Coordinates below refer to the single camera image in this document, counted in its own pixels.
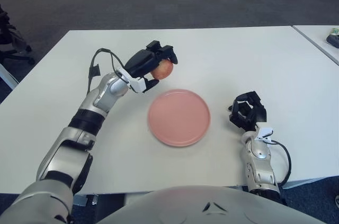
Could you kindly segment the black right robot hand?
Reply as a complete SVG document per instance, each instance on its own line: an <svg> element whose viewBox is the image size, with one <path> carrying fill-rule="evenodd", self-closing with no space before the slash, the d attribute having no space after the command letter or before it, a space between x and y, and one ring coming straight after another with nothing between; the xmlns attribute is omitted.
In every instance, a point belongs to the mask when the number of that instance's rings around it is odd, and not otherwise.
<svg viewBox="0 0 339 224"><path fill-rule="evenodd" d="M245 131L255 131L258 122L266 122L267 114L255 91L237 96L228 107L229 121Z"/></svg>

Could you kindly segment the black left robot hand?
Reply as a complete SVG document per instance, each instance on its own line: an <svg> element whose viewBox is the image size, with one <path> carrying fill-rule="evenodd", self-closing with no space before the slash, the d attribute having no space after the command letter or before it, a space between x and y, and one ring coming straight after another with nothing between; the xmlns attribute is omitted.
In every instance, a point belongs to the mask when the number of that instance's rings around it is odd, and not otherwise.
<svg viewBox="0 0 339 224"><path fill-rule="evenodd" d="M134 92L144 93L166 78L177 63L173 47L162 47L159 41L154 40L133 55L121 69L121 73L128 79Z"/></svg>

